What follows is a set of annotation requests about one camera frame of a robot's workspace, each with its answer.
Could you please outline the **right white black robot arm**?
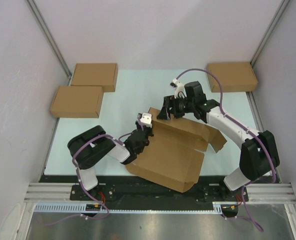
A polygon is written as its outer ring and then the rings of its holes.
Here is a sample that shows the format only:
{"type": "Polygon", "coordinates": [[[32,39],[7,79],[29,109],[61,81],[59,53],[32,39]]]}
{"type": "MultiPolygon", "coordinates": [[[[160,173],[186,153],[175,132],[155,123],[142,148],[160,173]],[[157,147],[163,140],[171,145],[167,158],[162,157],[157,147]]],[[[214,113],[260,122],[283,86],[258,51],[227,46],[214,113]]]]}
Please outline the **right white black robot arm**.
{"type": "Polygon", "coordinates": [[[233,119],[218,101],[207,99],[198,81],[182,84],[174,79],[170,86],[174,94],[163,98],[157,119],[178,119],[192,113],[196,119],[220,130],[240,148],[239,167],[227,175],[224,185],[218,188],[223,200],[230,201],[240,187],[276,171],[280,160],[274,135],[270,131],[260,132],[233,119]]]}

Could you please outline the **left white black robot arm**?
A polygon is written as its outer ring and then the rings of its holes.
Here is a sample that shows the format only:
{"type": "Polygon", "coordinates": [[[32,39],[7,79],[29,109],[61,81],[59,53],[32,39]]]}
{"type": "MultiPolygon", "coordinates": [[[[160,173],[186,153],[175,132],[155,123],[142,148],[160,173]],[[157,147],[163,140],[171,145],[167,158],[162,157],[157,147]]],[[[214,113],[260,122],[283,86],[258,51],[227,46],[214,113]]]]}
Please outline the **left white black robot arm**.
{"type": "Polygon", "coordinates": [[[99,184],[95,165],[104,157],[111,157],[123,165],[132,163],[144,148],[150,144],[153,134],[151,123],[135,123],[136,129],[124,136],[125,141],[108,135],[102,126],[97,125],[72,138],[67,148],[72,156],[81,194],[88,200],[98,196],[99,184]]]}

